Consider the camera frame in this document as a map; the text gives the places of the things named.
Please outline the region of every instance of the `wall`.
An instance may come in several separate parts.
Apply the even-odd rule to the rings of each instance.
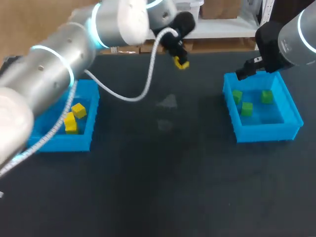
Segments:
[[[67,21],[71,12],[98,0],[0,0],[0,64],[5,56],[26,54]]]

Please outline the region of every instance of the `yellow cube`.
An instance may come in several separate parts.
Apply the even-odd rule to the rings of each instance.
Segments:
[[[79,128],[78,125],[75,124],[74,126],[68,126],[65,129],[67,134],[71,134],[71,135],[78,135],[79,134]]]
[[[85,107],[80,103],[77,103],[76,105],[72,106],[71,110],[74,113],[74,115],[79,119],[87,115]]]
[[[77,125],[73,112],[67,113],[66,117],[64,118],[64,124],[65,127],[74,127]]]

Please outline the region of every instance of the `cardboard box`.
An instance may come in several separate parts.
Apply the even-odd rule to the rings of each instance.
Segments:
[[[138,46],[123,46],[123,47],[114,47],[117,49],[116,52],[112,52],[111,49],[105,49],[100,51],[99,54],[139,54]]]
[[[118,53],[139,54],[138,46],[124,46],[124,47],[117,47],[117,49],[118,49]]]
[[[140,53],[151,53],[153,50],[154,41],[148,40],[140,47]],[[157,53],[162,53],[163,47],[161,45],[158,46]]]
[[[193,40],[184,40],[183,44],[184,44],[184,49],[185,49],[187,52],[191,52],[191,51],[192,51],[192,49],[193,49],[193,44],[194,44],[194,41],[193,41]]]
[[[235,19],[239,16],[242,0],[204,0],[202,19]]]

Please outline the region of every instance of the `white cable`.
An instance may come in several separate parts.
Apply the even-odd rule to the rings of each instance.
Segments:
[[[121,95],[115,93],[114,91],[110,90],[108,87],[103,85],[102,82],[100,82],[90,71],[85,70],[84,72],[87,75],[89,75],[101,88],[103,88],[108,93],[110,93],[111,95],[115,96],[116,98],[124,100],[124,101],[127,101],[127,102],[138,102],[138,101],[144,99],[145,96],[147,95],[148,91],[149,91],[149,87],[150,87],[150,84],[152,82],[152,77],[153,77],[153,71],[154,71],[154,66],[155,66],[157,49],[158,49],[158,46],[159,46],[159,43],[160,43],[162,37],[165,34],[167,34],[167,33],[172,33],[175,37],[178,36],[178,33],[172,28],[165,28],[157,35],[155,43],[154,43],[154,46],[153,46],[153,51],[152,51],[152,54],[151,54],[151,59],[150,59],[148,76],[147,76],[147,81],[146,81],[145,88],[144,88],[143,92],[139,96],[137,96],[135,98],[127,98],[127,97],[124,97],[124,96],[121,96]]]
[[[73,103],[75,93],[76,93],[77,84],[78,84],[78,81],[76,80],[69,91],[69,96],[68,96],[65,108],[64,108],[61,116],[59,117],[59,119],[57,120],[55,125],[53,126],[53,128],[46,135],[44,135],[37,143],[35,143],[30,148],[28,148],[25,152],[17,155],[4,168],[2,168],[2,170],[0,170],[0,177],[5,175],[11,169],[13,169],[18,164],[25,161],[28,157],[30,157],[35,152],[37,152],[42,146],[44,146],[58,132],[58,130],[60,129],[60,127],[62,126],[62,124],[64,122],[65,116],[67,115],[67,113],[69,112],[69,110],[71,108],[71,104]]]

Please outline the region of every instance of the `blue light ring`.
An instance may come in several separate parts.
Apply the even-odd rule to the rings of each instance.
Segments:
[[[93,9],[93,11],[92,11],[92,15],[91,15],[91,33],[92,33],[92,37],[94,37],[98,41],[98,43],[100,45],[102,45],[104,48],[109,48],[105,44],[103,44],[103,42],[101,41],[101,39],[99,37],[99,34],[98,34],[96,19],[97,19],[97,13],[98,13],[98,10],[99,10],[100,6],[101,6],[100,3],[96,4],[94,9]]]
[[[69,84],[69,87],[72,87],[74,82],[75,82],[75,75],[74,75],[74,72],[70,66],[70,64],[67,62],[67,60],[61,56],[59,53],[57,53],[55,50],[51,49],[51,48],[48,48],[46,46],[43,46],[43,45],[34,45],[32,48],[33,49],[43,49],[43,50],[46,50],[52,54],[54,54],[57,58],[59,58],[59,60],[61,61],[61,63],[65,66],[65,68],[67,68],[68,72],[69,72],[69,76],[70,76],[70,84]]]
[[[146,9],[149,9],[149,8],[152,8],[152,7],[154,7],[154,6],[157,6],[159,3],[161,3],[163,0],[155,0],[155,1],[153,1],[152,3],[150,3],[150,4],[147,4],[146,5]]]
[[[306,39],[304,38],[303,36],[303,33],[302,33],[302,29],[301,29],[301,19],[302,19],[302,15],[303,15],[303,12],[305,10],[303,10],[300,14],[300,16],[298,17],[298,22],[297,22],[297,28],[298,28],[298,34],[300,35],[301,37],[301,40],[303,41],[303,43],[305,44],[305,46],[312,52],[316,53],[316,48],[312,47],[307,41]]]

